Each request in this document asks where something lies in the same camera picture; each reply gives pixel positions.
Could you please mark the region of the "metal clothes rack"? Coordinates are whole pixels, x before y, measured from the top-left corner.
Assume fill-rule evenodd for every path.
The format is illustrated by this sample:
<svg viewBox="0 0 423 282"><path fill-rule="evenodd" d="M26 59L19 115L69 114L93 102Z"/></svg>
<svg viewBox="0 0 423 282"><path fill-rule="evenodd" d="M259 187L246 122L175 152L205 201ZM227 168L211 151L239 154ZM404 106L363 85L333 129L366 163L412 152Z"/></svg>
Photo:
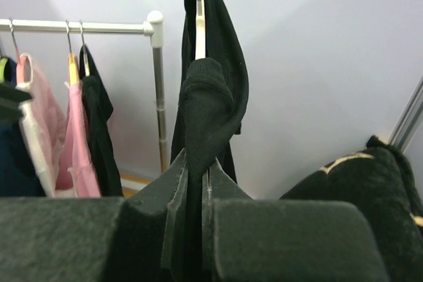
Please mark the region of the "metal clothes rack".
<svg viewBox="0 0 423 282"><path fill-rule="evenodd" d="M153 71L155 80L155 107L159 136L159 156L161 171L169 167L169 150L167 147L167 125L165 107L165 82L163 67L163 14L151 11L141 24L105 23L105 22L62 22L49 20L2 19L1 31L10 32L77 32L84 34L142 34L150 39L153 54Z"/></svg>

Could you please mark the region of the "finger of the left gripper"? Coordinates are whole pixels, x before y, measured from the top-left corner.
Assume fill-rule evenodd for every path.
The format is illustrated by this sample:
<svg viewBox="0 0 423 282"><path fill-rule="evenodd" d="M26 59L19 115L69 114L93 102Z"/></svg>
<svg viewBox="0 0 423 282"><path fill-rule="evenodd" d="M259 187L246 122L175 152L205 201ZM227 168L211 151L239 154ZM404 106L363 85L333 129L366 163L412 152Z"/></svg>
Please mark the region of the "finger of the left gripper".
<svg viewBox="0 0 423 282"><path fill-rule="evenodd" d="M32 95L12 87L8 83L1 83L1 125L19 121L23 114L20 105L32 99Z"/></svg>

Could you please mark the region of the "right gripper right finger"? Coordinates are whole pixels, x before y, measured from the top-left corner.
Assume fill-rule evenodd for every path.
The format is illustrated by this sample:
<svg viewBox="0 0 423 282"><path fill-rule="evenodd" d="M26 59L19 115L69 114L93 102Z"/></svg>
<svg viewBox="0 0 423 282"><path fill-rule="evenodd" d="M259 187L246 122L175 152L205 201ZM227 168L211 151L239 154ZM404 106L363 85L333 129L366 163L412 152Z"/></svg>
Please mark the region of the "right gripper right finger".
<svg viewBox="0 0 423 282"><path fill-rule="evenodd" d="M255 200L218 162L202 180L203 281L388 281L370 225L339 201Z"/></svg>

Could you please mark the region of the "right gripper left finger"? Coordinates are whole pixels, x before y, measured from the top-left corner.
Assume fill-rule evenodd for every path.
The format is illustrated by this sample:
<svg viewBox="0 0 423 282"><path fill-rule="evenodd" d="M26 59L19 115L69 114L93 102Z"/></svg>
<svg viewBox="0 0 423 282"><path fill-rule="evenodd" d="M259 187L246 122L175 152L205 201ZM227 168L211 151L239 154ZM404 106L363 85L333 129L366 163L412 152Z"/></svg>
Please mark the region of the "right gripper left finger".
<svg viewBox="0 0 423 282"><path fill-rule="evenodd" d="M1 200L2 281L183 281L186 154L129 199Z"/></svg>

